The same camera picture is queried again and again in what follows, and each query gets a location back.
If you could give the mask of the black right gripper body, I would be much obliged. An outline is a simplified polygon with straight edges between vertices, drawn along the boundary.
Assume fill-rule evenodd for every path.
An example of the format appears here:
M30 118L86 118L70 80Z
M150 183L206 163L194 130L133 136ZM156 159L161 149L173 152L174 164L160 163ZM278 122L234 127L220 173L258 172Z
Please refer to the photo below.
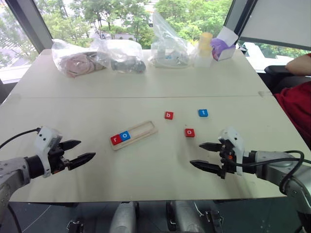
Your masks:
M220 150L220 157L221 157L221 170L218 174L226 174L231 173L234 174L236 172L236 155L234 152L234 146L229 140L220 139L222 144Z

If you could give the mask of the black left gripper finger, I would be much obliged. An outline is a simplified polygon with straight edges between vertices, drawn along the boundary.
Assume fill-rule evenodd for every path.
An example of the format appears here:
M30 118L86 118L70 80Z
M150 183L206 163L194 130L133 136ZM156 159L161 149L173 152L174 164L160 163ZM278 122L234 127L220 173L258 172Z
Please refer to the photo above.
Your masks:
M84 165L85 163L90 161L95 155L95 152L88 152L78 156L73 160L70 160L68 163L68 170L73 170Z
M70 150L81 143L80 140L67 140L60 143L60 148L63 151Z

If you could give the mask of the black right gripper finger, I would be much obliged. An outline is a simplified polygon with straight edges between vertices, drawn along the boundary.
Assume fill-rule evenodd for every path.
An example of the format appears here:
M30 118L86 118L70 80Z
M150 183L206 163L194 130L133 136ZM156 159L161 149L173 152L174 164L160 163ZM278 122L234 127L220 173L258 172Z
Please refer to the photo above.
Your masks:
M198 168L199 170L216 174L222 179L225 178L223 170L219 165L211 164L208 161L203 161L203 160L191 160L190 164L192 164L194 167Z
M220 143L202 143L199 145L199 147L207 150L207 151L212 151L212 152L220 152L222 150L223 145Z

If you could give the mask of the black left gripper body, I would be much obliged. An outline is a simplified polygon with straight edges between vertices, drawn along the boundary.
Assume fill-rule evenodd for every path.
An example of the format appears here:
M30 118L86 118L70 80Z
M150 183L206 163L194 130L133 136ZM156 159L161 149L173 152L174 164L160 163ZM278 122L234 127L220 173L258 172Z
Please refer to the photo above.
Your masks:
M65 151L69 149L69 142L62 142L49 151L51 174L56 174L69 166L69 160L64 158Z

